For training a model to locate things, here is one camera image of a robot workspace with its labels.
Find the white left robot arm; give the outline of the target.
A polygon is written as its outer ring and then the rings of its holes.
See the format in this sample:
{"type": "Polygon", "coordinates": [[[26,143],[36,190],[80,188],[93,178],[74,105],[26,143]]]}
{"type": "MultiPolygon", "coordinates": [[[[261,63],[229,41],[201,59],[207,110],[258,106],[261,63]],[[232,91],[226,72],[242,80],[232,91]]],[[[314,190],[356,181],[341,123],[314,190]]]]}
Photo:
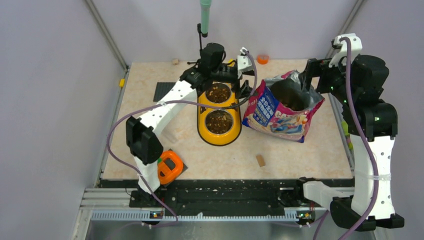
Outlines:
{"type": "Polygon", "coordinates": [[[198,97],[213,83],[236,86],[243,74],[257,75],[255,59],[246,48],[234,65],[224,63],[225,48],[219,43],[208,43],[199,51],[199,59],[186,69],[171,90],[156,105],[146,108],[139,117],[129,117],[125,123],[126,145],[133,155],[140,189],[154,193],[161,185],[157,160],[164,151],[158,139],[164,128],[186,106],[197,105],[198,97]]]}

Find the pink blue pet food bag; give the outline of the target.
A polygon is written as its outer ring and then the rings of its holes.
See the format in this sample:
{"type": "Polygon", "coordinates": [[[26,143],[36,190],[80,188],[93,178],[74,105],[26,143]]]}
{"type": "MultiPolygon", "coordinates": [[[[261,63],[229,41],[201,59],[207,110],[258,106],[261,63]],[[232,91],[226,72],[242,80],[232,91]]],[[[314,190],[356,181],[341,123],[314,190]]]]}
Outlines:
{"type": "Polygon", "coordinates": [[[325,98],[313,87],[302,90],[299,75],[291,70],[264,78],[248,100],[241,123],[267,135],[303,143],[325,98]]]}

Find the clear plastic scoop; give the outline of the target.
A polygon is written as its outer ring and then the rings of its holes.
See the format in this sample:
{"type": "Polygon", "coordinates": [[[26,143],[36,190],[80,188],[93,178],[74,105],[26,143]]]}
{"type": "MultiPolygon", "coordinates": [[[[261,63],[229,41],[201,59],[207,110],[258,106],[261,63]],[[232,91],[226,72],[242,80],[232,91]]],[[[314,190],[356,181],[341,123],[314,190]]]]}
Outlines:
{"type": "Polygon", "coordinates": [[[171,144],[176,144],[179,141],[178,135],[174,132],[174,129],[169,124],[162,130],[161,134],[171,144]]]}

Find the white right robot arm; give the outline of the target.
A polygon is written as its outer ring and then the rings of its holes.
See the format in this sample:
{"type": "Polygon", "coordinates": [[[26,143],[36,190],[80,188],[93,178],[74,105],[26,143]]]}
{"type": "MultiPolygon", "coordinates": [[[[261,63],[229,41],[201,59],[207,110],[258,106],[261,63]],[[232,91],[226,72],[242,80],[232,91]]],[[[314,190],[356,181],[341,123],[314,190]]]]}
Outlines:
{"type": "Polygon", "coordinates": [[[352,61],[349,81],[342,60],[330,66],[330,59],[309,59],[299,75],[307,90],[317,77],[317,92],[333,95],[342,105],[354,151],[354,192],[340,192],[303,177],[297,193],[326,208],[334,223],[344,229],[365,232],[405,225],[391,198],[391,153],[398,134],[398,114],[381,99],[388,75],[385,61],[372,55],[358,55],[352,61]]]}

